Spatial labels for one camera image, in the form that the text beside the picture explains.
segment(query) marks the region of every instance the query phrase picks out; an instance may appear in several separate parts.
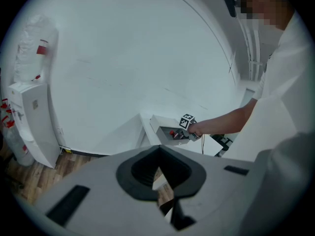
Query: wooden floor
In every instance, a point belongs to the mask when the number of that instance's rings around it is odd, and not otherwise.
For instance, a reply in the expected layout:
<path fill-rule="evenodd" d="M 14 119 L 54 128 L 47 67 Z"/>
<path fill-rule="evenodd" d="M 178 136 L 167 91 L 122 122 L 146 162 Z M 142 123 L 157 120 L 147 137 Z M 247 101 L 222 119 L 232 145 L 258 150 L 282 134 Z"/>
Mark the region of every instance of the wooden floor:
<path fill-rule="evenodd" d="M 7 158 L 12 152 L 3 142 L 3 148 L 0 151 L 0 156 L 3 159 Z M 14 159 L 11 159 L 6 173 L 24 184 L 24 189 L 19 189 L 16 184 L 11 184 L 13 193 L 25 198 L 28 202 L 33 204 L 36 199 L 48 190 L 52 185 L 60 181 L 69 173 L 78 170 L 84 164 L 97 159 L 96 157 L 82 156 L 64 152 L 60 155 L 56 168 L 52 169 L 44 166 L 38 162 L 34 162 L 29 167 L 19 165 Z M 160 169 L 157 170 L 155 179 L 162 174 Z M 170 201 L 174 198 L 174 193 L 169 184 L 162 186 L 158 190 L 158 206 Z"/>

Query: white t-shirt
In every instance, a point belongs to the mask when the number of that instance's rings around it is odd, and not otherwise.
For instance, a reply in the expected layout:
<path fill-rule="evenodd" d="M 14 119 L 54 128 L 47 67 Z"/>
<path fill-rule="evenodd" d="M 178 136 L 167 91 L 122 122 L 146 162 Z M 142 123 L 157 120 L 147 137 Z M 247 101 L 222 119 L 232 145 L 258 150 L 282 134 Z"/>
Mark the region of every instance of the white t-shirt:
<path fill-rule="evenodd" d="M 313 41 L 295 12 L 253 95 L 256 106 L 223 157 L 254 161 L 260 151 L 314 129 L 314 55 Z"/>

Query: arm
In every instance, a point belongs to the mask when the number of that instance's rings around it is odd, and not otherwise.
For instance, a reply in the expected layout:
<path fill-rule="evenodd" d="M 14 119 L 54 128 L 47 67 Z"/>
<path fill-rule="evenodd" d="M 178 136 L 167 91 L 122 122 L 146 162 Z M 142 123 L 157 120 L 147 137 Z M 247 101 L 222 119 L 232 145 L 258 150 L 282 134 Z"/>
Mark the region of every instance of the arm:
<path fill-rule="evenodd" d="M 231 134 L 242 130 L 252 114 L 257 100 L 252 98 L 247 105 L 232 112 L 209 120 L 192 124 L 188 128 L 189 133 L 202 134 Z"/>

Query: man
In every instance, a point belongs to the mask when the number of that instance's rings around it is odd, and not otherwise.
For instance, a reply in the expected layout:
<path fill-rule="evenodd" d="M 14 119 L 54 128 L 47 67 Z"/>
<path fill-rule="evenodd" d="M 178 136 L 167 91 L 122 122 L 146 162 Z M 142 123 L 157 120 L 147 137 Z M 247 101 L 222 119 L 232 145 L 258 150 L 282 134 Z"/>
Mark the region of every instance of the man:
<path fill-rule="evenodd" d="M 293 85 L 303 84 L 301 80 L 307 76 L 301 76 L 310 64 L 314 52 L 312 40 L 302 20 L 287 0 L 237 0 L 237 4 L 242 13 L 258 14 L 265 24 L 284 30 L 278 48 L 269 58 L 259 87 L 246 106 L 193 124 L 188 131 L 202 135 L 229 134 L 242 130 L 224 155 L 254 161 L 263 149 L 274 148 L 296 132 L 307 132 L 311 129 L 313 121 L 309 120 L 308 124 L 307 121 L 302 121 L 301 124 L 300 117 L 293 118 L 296 109 L 289 106 L 288 102 L 299 100 L 298 95 L 303 90 L 300 87 L 295 89 L 298 86 Z M 295 91 L 287 97 L 291 87 Z M 305 106 L 302 106 L 304 103 L 297 104 L 301 108 L 301 115 L 305 111 Z"/>

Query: power outlet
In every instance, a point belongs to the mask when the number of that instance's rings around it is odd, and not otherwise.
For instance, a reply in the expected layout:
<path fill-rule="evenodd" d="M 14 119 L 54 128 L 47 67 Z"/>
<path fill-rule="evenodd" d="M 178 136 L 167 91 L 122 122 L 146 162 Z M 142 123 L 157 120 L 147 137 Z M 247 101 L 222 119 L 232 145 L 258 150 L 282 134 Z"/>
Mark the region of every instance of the power outlet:
<path fill-rule="evenodd" d="M 57 127 L 57 132 L 61 135 L 63 135 L 63 128 Z"/>

